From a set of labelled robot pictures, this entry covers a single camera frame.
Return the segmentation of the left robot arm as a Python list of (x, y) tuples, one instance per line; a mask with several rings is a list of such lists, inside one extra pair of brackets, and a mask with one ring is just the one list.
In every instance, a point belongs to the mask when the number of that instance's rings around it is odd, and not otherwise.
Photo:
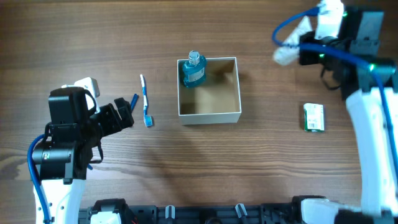
[(103, 137), (134, 124), (124, 98), (101, 107), (89, 107), (88, 99), (95, 98), (78, 86), (50, 93), (51, 121), (27, 153), (37, 223), (78, 223), (87, 171), (103, 161), (102, 157), (93, 158), (93, 148), (102, 155)]

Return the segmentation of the blue white toothbrush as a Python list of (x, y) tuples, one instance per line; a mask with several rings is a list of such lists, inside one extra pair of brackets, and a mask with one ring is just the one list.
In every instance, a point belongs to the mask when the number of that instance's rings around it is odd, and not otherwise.
[(153, 126), (152, 116), (148, 114), (148, 99), (147, 99), (147, 89), (146, 89), (146, 81), (143, 74), (140, 74), (140, 81), (142, 86), (142, 94), (143, 94), (143, 115), (144, 115), (144, 124), (147, 128)]

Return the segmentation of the blue mouthwash bottle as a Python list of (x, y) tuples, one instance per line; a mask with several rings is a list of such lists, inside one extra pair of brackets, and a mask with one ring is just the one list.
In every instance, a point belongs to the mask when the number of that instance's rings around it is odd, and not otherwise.
[(198, 51), (192, 50), (188, 54), (188, 60), (183, 64), (183, 84), (187, 88), (195, 88), (206, 79), (206, 58)]

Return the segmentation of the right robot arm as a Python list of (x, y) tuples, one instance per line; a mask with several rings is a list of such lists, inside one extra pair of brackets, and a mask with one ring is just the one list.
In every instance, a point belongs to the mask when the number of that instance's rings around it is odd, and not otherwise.
[(350, 115), (361, 166), (358, 208), (322, 197), (298, 197), (302, 223), (397, 222), (397, 65), (380, 58), (384, 13), (335, 4), (301, 12), (315, 16), (317, 28), (291, 43), (301, 65), (320, 64), (333, 73)]

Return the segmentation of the blue disposable razor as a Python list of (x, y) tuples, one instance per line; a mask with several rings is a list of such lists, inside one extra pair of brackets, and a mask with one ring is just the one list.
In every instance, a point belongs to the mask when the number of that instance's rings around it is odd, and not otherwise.
[(134, 94), (134, 96), (132, 97), (132, 100), (130, 102), (130, 111), (132, 112), (135, 108), (135, 105), (138, 101), (139, 95), (138, 94)]

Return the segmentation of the white lotion tube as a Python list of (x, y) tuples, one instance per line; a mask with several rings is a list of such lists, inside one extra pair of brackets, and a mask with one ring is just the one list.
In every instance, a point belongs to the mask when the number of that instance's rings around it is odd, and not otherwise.
[[(278, 40), (278, 32), (296, 19), (302, 20), (284, 41)], [(307, 32), (311, 32), (312, 30), (313, 29), (309, 17), (300, 14), (294, 15), (293, 17), (278, 25), (271, 36), (273, 43), (278, 46), (273, 54), (274, 62), (278, 63), (281, 66), (286, 66), (292, 63), (294, 60), (297, 60), (299, 58), (300, 36), (306, 34)]]

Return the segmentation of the green white soap bar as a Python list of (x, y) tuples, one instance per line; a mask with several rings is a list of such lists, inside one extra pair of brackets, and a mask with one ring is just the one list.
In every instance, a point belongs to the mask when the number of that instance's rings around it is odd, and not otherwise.
[(324, 132), (324, 110), (323, 105), (306, 103), (304, 110), (304, 130), (308, 132)]

